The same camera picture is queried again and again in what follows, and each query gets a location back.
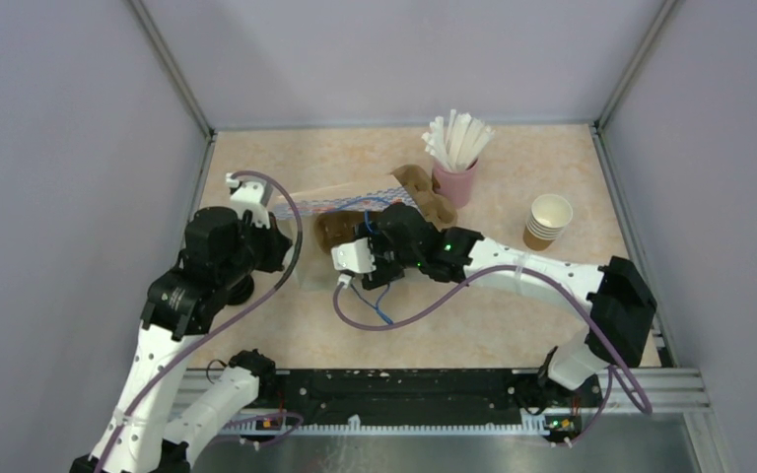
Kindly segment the blue checkered paper bag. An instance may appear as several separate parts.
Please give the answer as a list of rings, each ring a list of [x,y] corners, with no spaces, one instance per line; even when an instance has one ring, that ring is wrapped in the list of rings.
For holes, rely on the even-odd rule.
[[[371,214],[395,202],[414,204],[404,187],[392,179],[375,185],[350,183],[296,192],[292,199],[300,212],[304,235],[294,277],[301,289],[315,292],[330,292],[337,282],[332,247],[352,240]]]

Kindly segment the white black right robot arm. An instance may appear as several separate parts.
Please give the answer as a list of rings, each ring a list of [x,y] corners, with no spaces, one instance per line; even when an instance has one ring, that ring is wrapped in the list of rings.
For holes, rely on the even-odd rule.
[[[417,270],[440,283],[466,283],[514,293],[569,309],[585,329],[554,348],[538,379],[541,398],[564,406],[594,374],[613,366],[640,366],[656,313],[656,300],[631,260],[581,264],[510,248],[462,227],[438,229],[419,211],[395,203],[363,217],[354,230],[362,270],[371,289]]]

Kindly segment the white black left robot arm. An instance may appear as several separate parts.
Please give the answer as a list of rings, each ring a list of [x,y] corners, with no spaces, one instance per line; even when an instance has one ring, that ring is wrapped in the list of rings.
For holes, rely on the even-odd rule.
[[[280,273],[262,297],[236,314],[239,321],[270,299],[298,262],[304,236],[289,239],[275,217],[227,207],[197,211],[184,230],[175,266],[147,292],[133,362],[112,417],[93,450],[76,458],[73,472],[188,472],[198,456],[241,408],[275,398],[274,363],[242,351],[230,368],[180,417],[170,418],[189,356],[226,324],[215,316],[233,303],[233,291],[254,271]]]

